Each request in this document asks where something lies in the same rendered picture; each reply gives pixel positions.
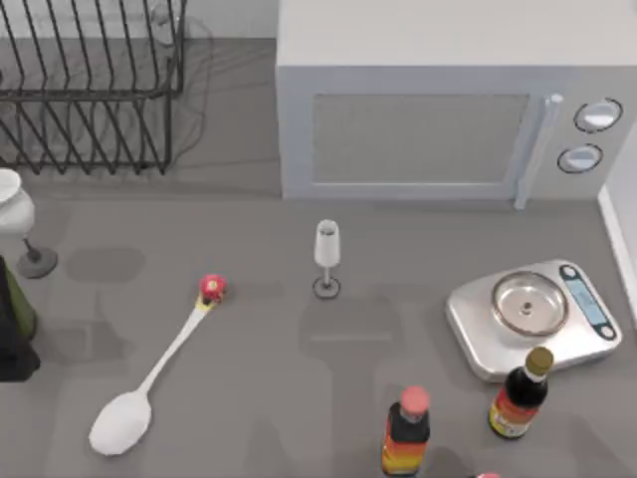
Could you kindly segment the clear champagne glass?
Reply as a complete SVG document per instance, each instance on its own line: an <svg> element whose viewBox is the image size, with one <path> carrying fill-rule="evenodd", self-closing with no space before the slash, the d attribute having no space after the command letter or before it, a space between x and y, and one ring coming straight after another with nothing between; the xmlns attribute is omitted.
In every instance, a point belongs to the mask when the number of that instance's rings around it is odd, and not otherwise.
<svg viewBox="0 0 637 478"><path fill-rule="evenodd" d="M322 300L335 299L340 292L340 282L332 270L340 263L340 234L338 224L324 219L317 225L314 259L321 273L313 283L313 291Z"/></svg>

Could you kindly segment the microwave oven door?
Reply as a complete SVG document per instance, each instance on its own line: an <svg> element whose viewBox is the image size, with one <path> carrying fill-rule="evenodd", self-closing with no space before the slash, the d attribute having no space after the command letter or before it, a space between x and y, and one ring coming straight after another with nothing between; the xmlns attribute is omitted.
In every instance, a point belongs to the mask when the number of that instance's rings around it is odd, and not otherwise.
<svg viewBox="0 0 637 478"><path fill-rule="evenodd" d="M280 66L283 193L510 200L544 94L521 69Z"/></svg>

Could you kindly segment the silver kitchen scale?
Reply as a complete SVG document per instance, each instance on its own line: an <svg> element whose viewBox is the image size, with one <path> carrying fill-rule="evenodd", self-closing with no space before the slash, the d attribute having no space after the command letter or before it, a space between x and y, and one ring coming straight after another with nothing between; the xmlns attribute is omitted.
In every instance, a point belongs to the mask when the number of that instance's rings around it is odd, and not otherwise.
<svg viewBox="0 0 637 478"><path fill-rule="evenodd" d="M612 354L617 320L584 271L563 259L485 276L455 289L446 317L473 372L502 382L535 347L562 370Z"/></svg>

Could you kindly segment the pale grey microwave oven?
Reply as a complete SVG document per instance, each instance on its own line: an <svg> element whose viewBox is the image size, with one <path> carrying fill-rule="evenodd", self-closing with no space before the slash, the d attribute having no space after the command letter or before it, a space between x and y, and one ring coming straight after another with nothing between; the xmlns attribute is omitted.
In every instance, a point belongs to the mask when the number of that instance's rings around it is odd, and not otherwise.
<svg viewBox="0 0 637 478"><path fill-rule="evenodd" d="M637 121L637 0L281 0L280 66L521 69L563 95L528 200L588 200L604 185ZM578 130L584 104L623 107L610 129ZM557 166L599 146L591 171Z"/></svg>

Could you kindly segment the dark bottle with pink cap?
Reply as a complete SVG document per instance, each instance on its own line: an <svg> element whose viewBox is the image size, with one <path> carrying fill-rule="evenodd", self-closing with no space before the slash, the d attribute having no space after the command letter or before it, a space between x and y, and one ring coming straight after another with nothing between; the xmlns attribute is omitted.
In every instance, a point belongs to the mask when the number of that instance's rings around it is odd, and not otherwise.
<svg viewBox="0 0 637 478"><path fill-rule="evenodd" d="M381 448L381 469L389 477L414 477L431 435L430 396L419 385L406 387L389 407Z"/></svg>

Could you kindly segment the dark bottle with gold cap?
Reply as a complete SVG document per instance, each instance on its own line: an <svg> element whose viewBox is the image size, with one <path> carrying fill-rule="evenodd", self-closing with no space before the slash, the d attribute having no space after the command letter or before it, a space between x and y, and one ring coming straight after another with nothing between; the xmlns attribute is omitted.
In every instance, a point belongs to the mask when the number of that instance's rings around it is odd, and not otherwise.
<svg viewBox="0 0 637 478"><path fill-rule="evenodd" d="M552 352L535 347L523 365L509 372L488 411L488 423L496 434L519 439L528 432L547 397L547 376L552 366Z"/></svg>

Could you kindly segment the white spoon with red figure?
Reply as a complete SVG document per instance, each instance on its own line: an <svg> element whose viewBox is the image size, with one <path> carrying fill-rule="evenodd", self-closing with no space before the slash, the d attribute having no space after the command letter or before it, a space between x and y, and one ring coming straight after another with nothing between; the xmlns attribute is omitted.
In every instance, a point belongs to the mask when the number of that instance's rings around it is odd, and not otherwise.
<svg viewBox="0 0 637 478"><path fill-rule="evenodd" d="M99 412L88 436L91 449L106 457L119 456L133 448L152 421L151 389L167 366L210 312L227 294L228 280L220 274L203 276L195 305L183 327L150 369L140 385L114 397Z"/></svg>

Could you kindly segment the white microwave knob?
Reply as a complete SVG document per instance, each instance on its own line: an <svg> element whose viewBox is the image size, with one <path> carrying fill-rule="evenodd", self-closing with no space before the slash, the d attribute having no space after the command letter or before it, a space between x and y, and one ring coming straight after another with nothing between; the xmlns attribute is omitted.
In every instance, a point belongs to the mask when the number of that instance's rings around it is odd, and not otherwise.
<svg viewBox="0 0 637 478"><path fill-rule="evenodd" d="M613 127L622 117L622 105L613 99L603 99L596 103L582 105L575 113L575 127L593 134Z"/></svg>
<svg viewBox="0 0 637 478"><path fill-rule="evenodd" d="M558 168L567 174L581 174L593 170L603 159L602 149L592 143L565 149L557 159Z"/></svg>

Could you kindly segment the white cabinet edge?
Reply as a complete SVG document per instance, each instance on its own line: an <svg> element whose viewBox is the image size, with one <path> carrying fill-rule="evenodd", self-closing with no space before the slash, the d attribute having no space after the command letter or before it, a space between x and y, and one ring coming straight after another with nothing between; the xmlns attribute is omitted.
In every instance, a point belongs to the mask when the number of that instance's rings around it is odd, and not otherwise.
<svg viewBox="0 0 637 478"><path fill-rule="evenodd" d="M598 194L598 205L627 301L632 314L637 317L637 273L621 229L619 216L606 186L603 186Z"/></svg>

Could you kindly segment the dark green and black container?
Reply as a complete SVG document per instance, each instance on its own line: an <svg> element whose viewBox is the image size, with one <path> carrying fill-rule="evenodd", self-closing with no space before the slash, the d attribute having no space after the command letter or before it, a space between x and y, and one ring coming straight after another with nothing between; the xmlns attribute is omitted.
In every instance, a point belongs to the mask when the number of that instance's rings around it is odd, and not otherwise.
<svg viewBox="0 0 637 478"><path fill-rule="evenodd" d="M38 315L10 269L0 264L0 383L24 382L40 368L32 345Z"/></svg>

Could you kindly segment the white goblet with grey foot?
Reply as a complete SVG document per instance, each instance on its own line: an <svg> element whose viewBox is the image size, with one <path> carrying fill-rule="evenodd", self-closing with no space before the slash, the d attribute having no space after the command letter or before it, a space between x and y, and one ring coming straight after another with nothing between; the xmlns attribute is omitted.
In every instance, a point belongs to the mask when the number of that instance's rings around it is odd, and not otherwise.
<svg viewBox="0 0 637 478"><path fill-rule="evenodd" d="M57 253L48 247L34 246L29 238L35 225L35 205L24 189L20 174L0 167L0 235L18 237L25 246L17 262L17 271L26 279L41 279L58 264Z"/></svg>

